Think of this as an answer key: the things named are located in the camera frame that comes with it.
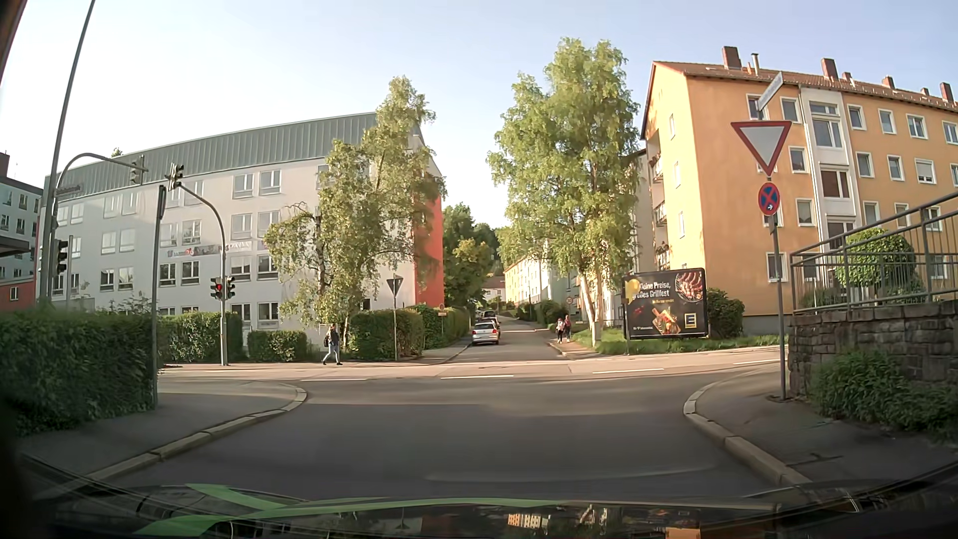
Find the company sign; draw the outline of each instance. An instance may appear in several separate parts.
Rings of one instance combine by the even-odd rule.
[[[706,337],[705,269],[669,269],[625,278],[626,338]]]

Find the birch tree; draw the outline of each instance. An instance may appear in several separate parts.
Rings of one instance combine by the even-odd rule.
[[[493,181],[508,187],[504,255],[577,271],[593,344],[604,284],[628,266],[633,242],[638,105],[625,63],[608,41],[589,49],[565,38],[544,69],[546,88],[519,74],[488,158]]]

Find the curb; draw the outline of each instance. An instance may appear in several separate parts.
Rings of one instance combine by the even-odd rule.
[[[736,376],[713,382],[693,393],[682,407],[685,417],[692,421],[700,431],[706,436],[712,438],[725,451],[732,454],[733,457],[740,460],[743,464],[752,469],[753,472],[772,481],[776,486],[793,486],[796,484],[811,482],[811,480],[798,473],[794,468],[789,467],[778,458],[773,457],[755,444],[745,438],[728,431],[720,424],[712,421],[708,417],[696,412],[696,401],[702,396],[702,393],[708,391],[714,386],[734,380],[740,376],[752,374],[755,371],[743,372]]]
[[[308,394],[306,390],[301,387],[291,386],[290,384],[279,384],[280,386],[287,386],[293,389],[296,389],[296,396],[293,397],[293,400],[289,401],[285,406],[276,409],[276,410],[266,410],[258,411],[256,413],[250,413],[244,415],[243,417],[238,417],[236,419],[231,419],[225,423],[220,423],[208,429],[204,429],[198,433],[190,434],[189,436],[182,437],[178,440],[172,441],[166,445],[160,446],[156,449],[152,449],[143,454],[140,454],[136,457],[128,458],[107,466],[101,470],[86,474],[82,479],[71,480],[62,485],[55,486],[46,492],[41,492],[39,497],[45,498],[52,495],[62,495],[66,494],[72,490],[76,490],[90,481],[107,481],[116,479],[119,476],[136,472],[147,468],[158,462],[164,460],[169,460],[172,457],[186,453],[191,449],[197,448],[202,445],[206,445],[214,440],[220,439],[226,435],[232,434],[240,429],[245,429],[246,427],[252,427],[258,423],[262,423],[267,419],[273,417],[278,417],[284,415],[289,411],[296,410],[300,405],[306,402]]]

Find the road marking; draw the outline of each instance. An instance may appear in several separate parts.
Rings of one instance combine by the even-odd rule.
[[[777,361],[779,361],[779,360],[758,360],[758,361],[756,361],[756,362],[741,362],[741,363],[732,363],[732,364],[733,364],[733,365],[749,365],[749,364],[753,364],[753,363],[772,363],[772,362],[777,362]]]
[[[613,374],[616,372],[646,372],[650,370],[665,370],[664,368],[631,368],[628,370],[600,370],[593,372],[592,374]]]
[[[512,374],[483,374],[477,376],[444,376],[440,380],[462,380],[464,378],[512,378]]]

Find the fence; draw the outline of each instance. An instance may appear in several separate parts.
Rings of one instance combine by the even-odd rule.
[[[942,208],[956,199],[958,192],[790,253],[792,312],[954,299],[958,209]]]

